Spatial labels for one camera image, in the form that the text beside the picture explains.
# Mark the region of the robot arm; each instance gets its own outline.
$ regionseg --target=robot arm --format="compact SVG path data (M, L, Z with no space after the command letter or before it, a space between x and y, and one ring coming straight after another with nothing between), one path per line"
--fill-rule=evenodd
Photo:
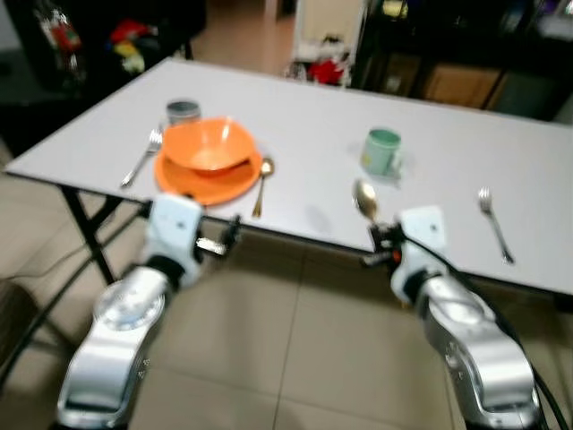
M236 241L238 217L215 242L200 237L202 207L162 194L154 202L145 263L111 285L78 348L57 403L60 428L126 428L149 365L148 352L170 298L197 279L202 256L224 257Z
M438 254L445 252L440 210L404 211L393 226L371 227L375 255L363 262L390 262L390 285L412 305L426 338L443 357L468 429L541 428L535 379L523 349L497 324L493 310L408 236Z

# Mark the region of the cup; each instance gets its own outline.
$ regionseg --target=cup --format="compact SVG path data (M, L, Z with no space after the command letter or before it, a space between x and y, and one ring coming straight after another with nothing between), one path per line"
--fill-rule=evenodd
M167 104L167 118L170 125L201 118L199 104L192 100L173 100Z
M361 164L372 175L399 176L402 165L400 135L383 128L373 128L366 137Z

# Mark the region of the white table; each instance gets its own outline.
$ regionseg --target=white table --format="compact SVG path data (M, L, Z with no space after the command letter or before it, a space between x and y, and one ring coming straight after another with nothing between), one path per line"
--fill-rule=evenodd
M263 216L250 214L256 187L209 208L217 219L356 250L372 249L351 202L358 159L374 126L402 135L398 187L372 180L381 218L437 204L448 255L463 271L573 295L573 133L570 128L474 110L338 90L210 65L166 60L72 121L6 168L40 181L145 202L159 189L148 163L132 188L119 183L175 98L199 101L203 116L232 116L272 156ZM502 262L478 210L488 185L517 264Z

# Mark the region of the tile floor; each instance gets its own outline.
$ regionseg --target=tile floor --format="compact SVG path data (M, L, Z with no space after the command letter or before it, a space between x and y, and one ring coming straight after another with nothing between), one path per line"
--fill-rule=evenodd
M211 2L196 57L280 73L293 20L272 25L261 12L261 2ZM93 195L83 201L90 211L101 202ZM134 209L120 208L101 235ZM116 272L137 258L144 229L135 222L108 248ZM81 238L56 189L0 176L0 243L3 277L41 272ZM22 283L46 303L84 256ZM461 430L443 364L385 279L384 270L363 271L353 256L245 232L228 261L208 263L200 282L171 305L130 428ZM54 322L81 340L104 287L90 267L55 309ZM573 319L542 297L488 290L570 422ZM65 359L29 348L0 399L0 428L47 428L65 367Z

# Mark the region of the orange plate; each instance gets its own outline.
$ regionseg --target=orange plate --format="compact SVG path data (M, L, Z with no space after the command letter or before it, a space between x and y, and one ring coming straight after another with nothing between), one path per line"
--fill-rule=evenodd
M155 178L163 191L189 194L201 204L210 205L232 200L257 182L262 157L253 152L248 161L230 168L220 175L203 175L200 171L177 166L164 150L155 161Z
M183 168L220 170L248 159L255 143L231 118L211 118L167 128L163 148L167 157Z

